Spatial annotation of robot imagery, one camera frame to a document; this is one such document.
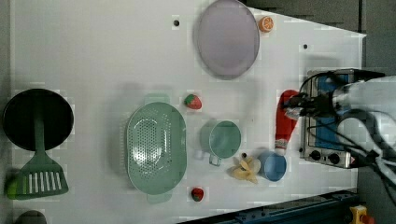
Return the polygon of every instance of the blue cup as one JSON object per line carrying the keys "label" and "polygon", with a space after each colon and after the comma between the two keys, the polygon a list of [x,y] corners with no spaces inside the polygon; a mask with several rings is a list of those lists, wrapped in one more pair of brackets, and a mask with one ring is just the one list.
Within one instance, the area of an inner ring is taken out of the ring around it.
{"label": "blue cup", "polygon": [[272,151],[264,151],[258,159],[262,163],[259,174],[264,178],[276,182],[286,173],[287,164],[285,157],[279,156]]}

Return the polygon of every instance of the green colander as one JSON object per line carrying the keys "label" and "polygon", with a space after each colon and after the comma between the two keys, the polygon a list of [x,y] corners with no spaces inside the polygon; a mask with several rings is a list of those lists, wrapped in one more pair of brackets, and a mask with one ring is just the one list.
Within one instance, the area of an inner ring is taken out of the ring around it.
{"label": "green colander", "polygon": [[169,200],[187,167],[186,123],[168,103],[167,97],[147,96],[127,126],[128,176],[149,203]]}

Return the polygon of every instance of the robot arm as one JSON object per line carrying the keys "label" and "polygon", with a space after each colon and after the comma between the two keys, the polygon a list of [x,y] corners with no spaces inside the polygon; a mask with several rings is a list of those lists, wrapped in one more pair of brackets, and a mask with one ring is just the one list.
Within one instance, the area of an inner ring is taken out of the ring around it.
{"label": "robot arm", "polygon": [[346,84],[316,97],[300,92],[285,107],[314,119],[335,117],[340,143],[354,146],[346,150],[360,154],[396,186],[396,77]]}

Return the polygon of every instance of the strawberry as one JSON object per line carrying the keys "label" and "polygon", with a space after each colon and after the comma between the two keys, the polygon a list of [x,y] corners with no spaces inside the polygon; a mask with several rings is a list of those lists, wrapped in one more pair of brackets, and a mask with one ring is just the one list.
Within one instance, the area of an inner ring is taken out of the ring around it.
{"label": "strawberry", "polygon": [[201,109],[202,107],[201,100],[194,94],[187,96],[184,100],[184,104],[191,109]]}
{"label": "strawberry", "polygon": [[195,188],[191,191],[191,197],[196,201],[200,202],[204,198],[204,190]]}

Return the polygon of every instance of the black cable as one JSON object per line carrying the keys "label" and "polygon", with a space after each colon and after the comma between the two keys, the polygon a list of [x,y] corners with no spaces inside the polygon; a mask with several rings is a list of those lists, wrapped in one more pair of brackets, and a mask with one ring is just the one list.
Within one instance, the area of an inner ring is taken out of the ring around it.
{"label": "black cable", "polygon": [[359,147],[360,149],[363,149],[361,146],[359,146],[359,144],[357,144],[357,143],[356,143],[355,141],[353,141],[352,139],[350,139],[350,138],[346,137],[345,135],[343,135],[343,134],[337,132],[336,130],[331,129],[331,128],[329,127],[328,124],[325,124],[325,123],[321,122],[321,121],[318,120],[318,119],[317,119],[317,123],[319,123],[320,125],[323,125],[324,128],[326,128],[327,130],[329,130],[329,131],[331,131],[331,132],[337,134],[338,136],[343,137],[343,138],[346,139],[349,143],[351,143],[351,144],[353,144],[353,145]]}
{"label": "black cable", "polygon": [[[325,127],[325,128],[328,129],[329,131],[331,131],[331,132],[333,132],[333,133],[335,133],[335,134],[337,134],[337,135],[340,135],[341,137],[345,138],[347,141],[349,141],[350,143],[352,143],[353,145],[355,145],[356,147],[358,147],[357,149],[363,150],[362,147],[360,147],[358,144],[356,144],[356,142],[354,142],[353,140],[349,139],[348,137],[344,136],[343,134],[341,134],[341,133],[339,133],[339,132],[337,132],[337,131],[335,131],[335,130],[333,130],[333,129],[331,129],[331,128],[329,127],[329,125],[335,123],[335,121],[334,121],[334,122],[330,122],[330,123],[326,123],[326,124],[323,123],[323,122],[321,122],[320,120],[317,120],[317,122],[319,123],[319,125],[312,126],[312,127],[308,127],[308,128],[307,128],[308,132],[309,132],[309,130],[312,129],[312,128]],[[309,133],[310,133],[311,135],[313,135],[314,137],[316,137],[317,139],[321,140],[321,141],[324,140],[325,142],[328,142],[328,143],[332,143],[332,144],[335,143],[335,142],[332,142],[332,141],[329,141],[329,140],[320,139],[319,137],[315,136],[315,135],[312,134],[311,132],[309,132]],[[381,174],[381,172],[380,172],[379,170],[378,170],[378,171],[375,170],[375,165],[371,164],[371,167],[372,167],[372,169],[373,169],[378,175],[380,175],[382,184],[384,185],[384,188],[385,188],[385,191],[387,192],[387,194],[388,194],[388,196],[389,196],[389,198],[390,198],[390,201],[391,201],[391,202],[393,203],[393,205],[396,207],[396,198],[394,198],[393,195],[392,195],[392,193],[390,192],[389,185],[388,185],[388,183],[385,181],[385,178],[383,177],[383,175]]]}
{"label": "black cable", "polygon": [[317,138],[317,139],[320,140],[320,141],[323,141],[323,142],[326,142],[326,143],[330,143],[330,144],[333,144],[333,145],[336,145],[336,146],[341,146],[341,147],[352,147],[352,148],[356,148],[356,149],[361,149],[361,147],[359,147],[359,145],[357,145],[357,146],[352,146],[352,145],[348,145],[348,144],[344,144],[344,143],[333,142],[333,141],[330,141],[330,140],[327,140],[327,139],[318,137],[318,136],[316,136],[315,134],[313,134],[313,133],[310,132],[311,129],[315,129],[315,128],[318,128],[318,127],[324,127],[324,126],[329,125],[329,124],[321,124],[321,125],[316,125],[316,126],[310,126],[310,127],[308,127],[306,130],[308,131],[308,133],[309,133],[311,136]]}
{"label": "black cable", "polygon": [[300,92],[302,92],[302,90],[303,90],[304,86],[306,85],[306,83],[307,83],[308,81],[310,81],[312,78],[314,78],[314,77],[327,77],[327,76],[330,76],[330,75],[333,75],[333,73],[332,73],[332,72],[325,72],[325,73],[318,73],[318,74],[315,74],[315,75],[313,75],[313,76],[307,78],[307,79],[303,82],[303,84],[301,85],[301,87],[300,87]]}
{"label": "black cable", "polygon": [[384,187],[385,187],[385,191],[387,192],[387,194],[388,194],[388,196],[389,196],[389,198],[390,198],[390,201],[393,203],[393,205],[396,207],[396,198],[394,198],[393,196],[392,196],[392,194],[390,193],[390,190],[389,190],[389,186],[388,186],[388,184],[387,184],[387,182],[385,182],[385,179],[384,178],[381,178],[382,179],[382,184],[384,185]]}

